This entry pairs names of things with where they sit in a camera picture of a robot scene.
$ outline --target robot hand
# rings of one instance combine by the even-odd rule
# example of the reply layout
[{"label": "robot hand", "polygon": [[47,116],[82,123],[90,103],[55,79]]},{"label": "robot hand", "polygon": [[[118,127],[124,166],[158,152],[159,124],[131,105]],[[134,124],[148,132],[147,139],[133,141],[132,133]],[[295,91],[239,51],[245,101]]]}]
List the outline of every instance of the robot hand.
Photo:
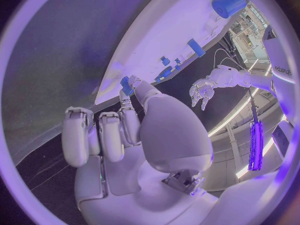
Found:
[{"label": "robot hand", "polygon": [[213,81],[207,77],[199,79],[191,86],[189,95],[191,97],[191,106],[195,107],[200,99],[202,100],[201,110],[204,111],[209,99],[215,94]]}]

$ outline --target logo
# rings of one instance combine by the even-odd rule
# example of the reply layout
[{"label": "logo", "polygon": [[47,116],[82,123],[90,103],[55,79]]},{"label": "logo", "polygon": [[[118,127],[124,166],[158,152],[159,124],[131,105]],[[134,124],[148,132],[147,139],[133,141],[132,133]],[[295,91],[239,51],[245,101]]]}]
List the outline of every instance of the logo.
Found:
[{"label": "logo", "polygon": [[281,72],[283,74],[287,74],[289,76],[292,76],[291,70],[289,70],[289,69],[284,69],[284,68],[281,68],[280,66],[276,66],[275,70],[278,71],[278,72]]}]

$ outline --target purple light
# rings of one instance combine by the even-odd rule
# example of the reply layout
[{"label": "purple light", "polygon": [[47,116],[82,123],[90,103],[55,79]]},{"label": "purple light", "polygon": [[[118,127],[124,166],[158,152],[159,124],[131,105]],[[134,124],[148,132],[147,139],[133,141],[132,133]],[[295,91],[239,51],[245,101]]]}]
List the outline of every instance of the purple light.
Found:
[{"label": "purple light", "polygon": [[249,171],[259,171],[262,168],[264,134],[261,121],[251,126],[251,147],[249,155]]}]

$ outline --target blue cylinder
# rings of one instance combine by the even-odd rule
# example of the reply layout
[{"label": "blue cylinder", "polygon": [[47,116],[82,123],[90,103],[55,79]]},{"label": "blue cylinder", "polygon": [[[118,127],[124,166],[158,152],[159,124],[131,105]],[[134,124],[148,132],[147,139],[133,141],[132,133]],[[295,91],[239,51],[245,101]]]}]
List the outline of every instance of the blue cylinder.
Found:
[{"label": "blue cylinder", "polygon": [[227,19],[247,6],[246,0],[213,0],[212,7],[222,18]]}]

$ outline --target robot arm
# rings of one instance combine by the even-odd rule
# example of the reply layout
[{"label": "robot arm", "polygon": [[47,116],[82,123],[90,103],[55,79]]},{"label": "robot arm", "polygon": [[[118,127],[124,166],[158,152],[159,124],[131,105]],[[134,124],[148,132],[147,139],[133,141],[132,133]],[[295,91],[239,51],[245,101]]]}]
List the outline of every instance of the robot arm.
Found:
[{"label": "robot arm", "polygon": [[244,88],[253,86],[275,95],[271,77],[251,74],[247,70],[238,71],[233,67],[219,65],[211,71],[209,76],[193,83],[189,90],[191,106],[194,107],[200,99],[203,99],[201,109],[204,111],[209,99],[215,94],[215,88],[228,88],[236,85]]}]

